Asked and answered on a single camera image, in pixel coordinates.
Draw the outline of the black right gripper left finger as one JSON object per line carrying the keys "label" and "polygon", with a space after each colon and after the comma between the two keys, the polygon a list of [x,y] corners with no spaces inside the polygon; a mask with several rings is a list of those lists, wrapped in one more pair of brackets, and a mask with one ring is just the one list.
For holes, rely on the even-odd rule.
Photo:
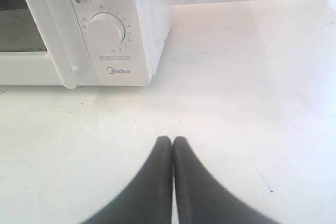
{"label": "black right gripper left finger", "polygon": [[84,223],[171,223],[172,203],[172,143],[159,136],[127,187]]}

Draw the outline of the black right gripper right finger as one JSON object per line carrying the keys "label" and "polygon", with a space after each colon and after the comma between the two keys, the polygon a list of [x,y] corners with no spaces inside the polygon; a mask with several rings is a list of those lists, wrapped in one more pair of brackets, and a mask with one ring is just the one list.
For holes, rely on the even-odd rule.
{"label": "black right gripper right finger", "polygon": [[223,187],[185,137],[173,142],[173,167],[179,223],[276,223]]}

